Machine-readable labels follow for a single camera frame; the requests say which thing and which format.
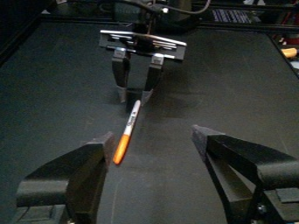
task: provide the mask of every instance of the black cable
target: black cable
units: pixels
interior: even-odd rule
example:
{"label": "black cable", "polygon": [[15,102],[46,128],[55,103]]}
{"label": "black cable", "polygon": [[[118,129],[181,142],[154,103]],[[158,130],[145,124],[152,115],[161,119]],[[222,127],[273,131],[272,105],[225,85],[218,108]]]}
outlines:
{"label": "black cable", "polygon": [[209,5],[210,5],[210,0],[206,0],[206,3],[205,3],[204,7],[200,10],[188,11],[188,10],[180,10],[177,8],[173,8],[172,6],[168,6],[168,5],[158,4],[158,6],[161,6],[161,8],[166,8],[166,9],[169,9],[172,11],[178,11],[181,14],[186,14],[186,15],[198,15],[198,14],[201,14],[209,8]]}
{"label": "black cable", "polygon": [[139,3],[138,0],[97,0],[97,4],[110,4],[110,3],[121,3],[121,4],[130,4],[133,6],[137,6],[138,8],[152,12],[152,13],[160,13],[161,9],[156,8],[153,6],[148,6],[146,4]]}
{"label": "black cable", "polygon": [[139,3],[138,0],[98,0],[97,2],[99,4],[102,4],[102,3],[131,4],[131,5],[137,6],[137,7],[139,7],[141,9],[144,9],[146,11],[150,11],[152,13],[161,13],[162,8],[165,8],[168,10],[177,11],[181,14],[186,14],[186,15],[198,15],[198,14],[201,14],[209,8],[209,5],[210,5],[210,0],[206,0],[206,3],[205,3],[204,7],[200,10],[188,11],[188,10],[180,10],[177,8],[173,8],[172,6],[165,5],[165,4],[153,4],[153,5],[148,6],[146,4]]}

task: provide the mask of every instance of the black tabletop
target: black tabletop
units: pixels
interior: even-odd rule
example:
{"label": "black tabletop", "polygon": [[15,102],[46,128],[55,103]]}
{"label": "black tabletop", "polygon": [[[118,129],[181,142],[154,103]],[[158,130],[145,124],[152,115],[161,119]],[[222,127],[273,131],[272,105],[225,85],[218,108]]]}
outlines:
{"label": "black tabletop", "polygon": [[[107,131],[119,138],[111,52],[98,25],[41,24],[0,70],[0,217],[14,214],[22,178]],[[264,34],[194,30],[182,63],[141,107],[119,166],[110,164],[97,223],[225,223],[220,199],[190,140],[198,124],[299,158],[299,81]],[[131,56],[129,87],[145,84],[149,58]]]}

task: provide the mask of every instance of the orange pen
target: orange pen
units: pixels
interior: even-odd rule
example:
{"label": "orange pen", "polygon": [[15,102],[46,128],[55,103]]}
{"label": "orange pen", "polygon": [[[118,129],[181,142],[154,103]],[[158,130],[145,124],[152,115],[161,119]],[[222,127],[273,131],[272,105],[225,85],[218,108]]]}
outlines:
{"label": "orange pen", "polygon": [[135,116],[137,116],[137,112],[138,112],[138,109],[139,109],[139,104],[141,104],[139,101],[134,102],[134,106],[133,106],[133,109],[131,109],[131,112],[130,112],[130,115],[129,115],[129,118],[127,118],[127,122],[126,122],[126,125],[125,125],[125,131],[123,131],[123,134],[119,138],[119,141],[118,141],[118,144],[117,144],[117,147],[115,147],[115,154],[114,154],[114,157],[113,157],[113,162],[114,162],[115,165],[119,164],[121,159],[122,159],[122,157],[125,155],[125,152],[126,152],[126,145],[127,145],[127,142],[129,142],[130,133],[131,133],[134,123],[135,123]]}

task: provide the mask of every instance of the dark table surface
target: dark table surface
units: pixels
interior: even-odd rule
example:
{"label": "dark table surface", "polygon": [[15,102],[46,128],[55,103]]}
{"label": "dark table surface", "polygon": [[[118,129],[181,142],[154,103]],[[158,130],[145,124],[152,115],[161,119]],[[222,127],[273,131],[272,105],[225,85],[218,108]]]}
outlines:
{"label": "dark table surface", "polygon": [[[107,131],[119,138],[111,52],[98,25],[41,24],[0,69],[0,217],[14,214],[22,178]],[[299,81],[268,36],[196,30],[181,64],[139,110],[122,164],[109,166],[97,223],[222,224],[209,175],[190,140],[198,124],[299,158]],[[129,87],[145,83],[149,58],[133,56]]]}

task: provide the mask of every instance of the pen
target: pen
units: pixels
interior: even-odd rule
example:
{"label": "pen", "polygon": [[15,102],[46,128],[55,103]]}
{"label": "pen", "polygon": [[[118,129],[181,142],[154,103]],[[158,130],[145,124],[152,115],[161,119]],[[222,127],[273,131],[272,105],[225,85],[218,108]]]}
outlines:
{"label": "pen", "polygon": [[127,118],[127,122],[126,122],[126,125],[125,125],[125,131],[123,131],[123,134],[119,138],[119,141],[118,141],[118,144],[117,144],[117,147],[115,147],[115,154],[114,154],[114,157],[113,157],[113,162],[114,162],[115,165],[119,164],[121,159],[122,159],[122,157],[125,155],[125,152],[126,152],[126,145],[127,145],[129,138],[130,138],[130,133],[131,133],[131,130],[133,130],[133,127],[134,127],[135,116],[137,116],[138,109],[139,109],[139,101],[135,101],[131,112],[130,112],[130,115],[129,115],[129,118]]}

